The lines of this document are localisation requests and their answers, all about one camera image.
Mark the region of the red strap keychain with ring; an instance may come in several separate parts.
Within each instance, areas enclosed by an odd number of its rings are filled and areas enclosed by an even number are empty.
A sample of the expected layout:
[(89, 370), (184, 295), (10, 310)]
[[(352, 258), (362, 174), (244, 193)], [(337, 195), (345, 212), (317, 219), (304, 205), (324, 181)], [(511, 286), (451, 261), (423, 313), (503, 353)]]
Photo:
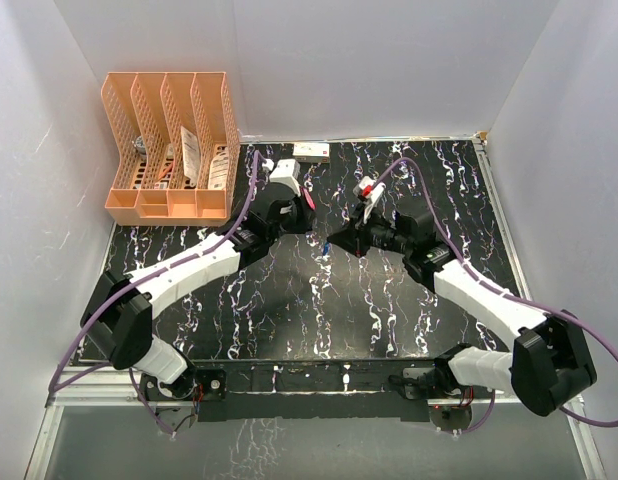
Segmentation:
[(315, 209), (315, 203), (314, 203), (314, 201), (313, 201), (313, 199), (312, 199), (312, 197), (310, 195), (310, 192), (305, 187), (303, 187), (301, 189), (301, 191), (302, 191), (302, 194), (303, 194), (303, 198), (304, 198), (305, 202), (307, 203), (308, 207), (311, 210), (314, 210)]

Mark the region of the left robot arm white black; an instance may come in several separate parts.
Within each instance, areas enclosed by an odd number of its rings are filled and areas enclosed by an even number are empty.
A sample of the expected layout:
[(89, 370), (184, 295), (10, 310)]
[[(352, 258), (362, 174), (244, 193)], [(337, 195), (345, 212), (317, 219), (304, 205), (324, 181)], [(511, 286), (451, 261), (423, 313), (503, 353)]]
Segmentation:
[(282, 236), (309, 232), (314, 219), (306, 188), (267, 185), (242, 219), (197, 245), (144, 269), (103, 273), (81, 320), (87, 338), (114, 369), (135, 369), (154, 378), (169, 397), (189, 397), (196, 368), (154, 333), (154, 320), (182, 297), (259, 261)]

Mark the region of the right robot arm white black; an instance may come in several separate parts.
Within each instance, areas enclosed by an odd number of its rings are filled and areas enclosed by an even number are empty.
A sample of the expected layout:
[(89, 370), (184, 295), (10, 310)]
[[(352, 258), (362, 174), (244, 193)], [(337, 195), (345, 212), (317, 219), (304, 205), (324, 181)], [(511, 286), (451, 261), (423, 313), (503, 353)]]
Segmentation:
[(498, 352), (460, 344), (439, 355), (425, 377), (442, 394), (455, 397), (482, 386), (513, 394), (534, 414), (547, 416), (596, 383), (583, 330), (510, 300), (497, 284), (470, 275), (427, 208), (387, 220), (377, 208), (358, 205), (328, 241), (358, 258), (371, 248), (401, 254), (414, 281), (465, 310), (506, 345)]

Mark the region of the small white red box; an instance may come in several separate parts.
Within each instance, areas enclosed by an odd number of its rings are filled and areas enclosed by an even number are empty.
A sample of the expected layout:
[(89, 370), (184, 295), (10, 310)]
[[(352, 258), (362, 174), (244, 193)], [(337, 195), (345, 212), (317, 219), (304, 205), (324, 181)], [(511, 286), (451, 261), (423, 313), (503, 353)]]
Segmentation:
[(293, 157), (299, 162), (328, 163), (330, 161), (330, 144), (327, 142), (295, 142)]

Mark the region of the white labelled packet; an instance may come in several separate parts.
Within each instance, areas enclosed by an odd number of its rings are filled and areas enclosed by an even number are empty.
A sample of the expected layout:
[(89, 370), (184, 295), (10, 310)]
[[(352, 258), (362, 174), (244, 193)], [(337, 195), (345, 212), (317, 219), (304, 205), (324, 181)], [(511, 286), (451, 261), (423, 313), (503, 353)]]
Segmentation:
[(207, 188), (224, 190), (229, 174), (230, 157), (226, 150), (217, 153), (210, 162)]

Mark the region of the orange plastic file organizer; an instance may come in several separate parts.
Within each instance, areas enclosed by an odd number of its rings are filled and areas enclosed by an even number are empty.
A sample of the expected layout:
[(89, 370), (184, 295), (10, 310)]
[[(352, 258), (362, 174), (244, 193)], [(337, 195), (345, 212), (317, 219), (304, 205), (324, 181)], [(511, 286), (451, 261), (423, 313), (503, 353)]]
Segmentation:
[[(113, 72), (101, 98), (119, 152), (105, 208), (121, 226), (220, 226), (233, 207), (240, 140), (223, 72)], [(183, 172), (180, 127), (199, 141), (197, 186)], [(146, 153), (134, 140), (141, 136)], [(230, 157), (224, 190), (207, 188), (210, 162)]]

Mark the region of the white paper packet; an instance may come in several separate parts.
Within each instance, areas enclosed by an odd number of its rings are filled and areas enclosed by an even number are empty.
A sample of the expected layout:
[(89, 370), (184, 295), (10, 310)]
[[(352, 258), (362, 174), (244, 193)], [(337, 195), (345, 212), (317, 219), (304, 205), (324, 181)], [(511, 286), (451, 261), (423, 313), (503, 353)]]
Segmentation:
[(180, 127), (183, 172), (191, 186), (196, 187), (201, 166), (200, 146), (197, 136), (185, 126)]

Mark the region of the round metal object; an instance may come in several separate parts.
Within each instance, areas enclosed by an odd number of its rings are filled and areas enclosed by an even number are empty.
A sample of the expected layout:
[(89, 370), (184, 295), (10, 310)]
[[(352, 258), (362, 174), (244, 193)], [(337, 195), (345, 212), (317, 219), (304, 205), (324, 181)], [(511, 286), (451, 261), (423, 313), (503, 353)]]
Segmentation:
[(133, 145), (135, 147), (135, 149), (141, 153), (141, 154), (145, 154), (146, 153), (146, 149), (145, 149), (145, 145), (144, 145), (144, 141), (143, 138), (141, 136), (138, 136), (134, 142)]

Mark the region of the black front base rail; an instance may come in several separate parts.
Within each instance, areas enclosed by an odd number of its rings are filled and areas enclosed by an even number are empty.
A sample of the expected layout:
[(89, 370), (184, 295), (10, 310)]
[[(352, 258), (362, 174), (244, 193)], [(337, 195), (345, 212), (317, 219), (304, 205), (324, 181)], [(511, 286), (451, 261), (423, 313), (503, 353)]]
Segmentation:
[(246, 419), (429, 420), (432, 395), (415, 385), (431, 360), (228, 360), (198, 365), (199, 422)]

